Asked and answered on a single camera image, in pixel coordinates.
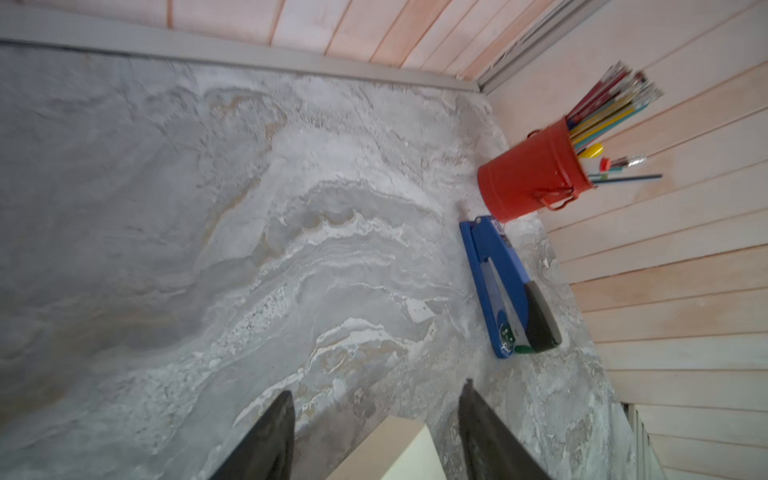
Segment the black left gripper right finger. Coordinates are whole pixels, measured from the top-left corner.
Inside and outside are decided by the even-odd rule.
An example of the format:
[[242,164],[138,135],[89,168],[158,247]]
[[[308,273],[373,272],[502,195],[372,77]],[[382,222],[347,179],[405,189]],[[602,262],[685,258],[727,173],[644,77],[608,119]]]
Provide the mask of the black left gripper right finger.
[[550,479],[475,390],[471,379],[462,388],[458,420],[469,479]]

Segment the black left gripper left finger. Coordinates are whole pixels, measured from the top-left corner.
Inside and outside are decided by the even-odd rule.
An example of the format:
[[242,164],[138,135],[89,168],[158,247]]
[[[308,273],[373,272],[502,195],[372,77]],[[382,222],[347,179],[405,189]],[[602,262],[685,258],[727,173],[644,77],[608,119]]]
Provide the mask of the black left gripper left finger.
[[284,390],[211,479],[289,479],[295,445],[295,419],[292,393]]

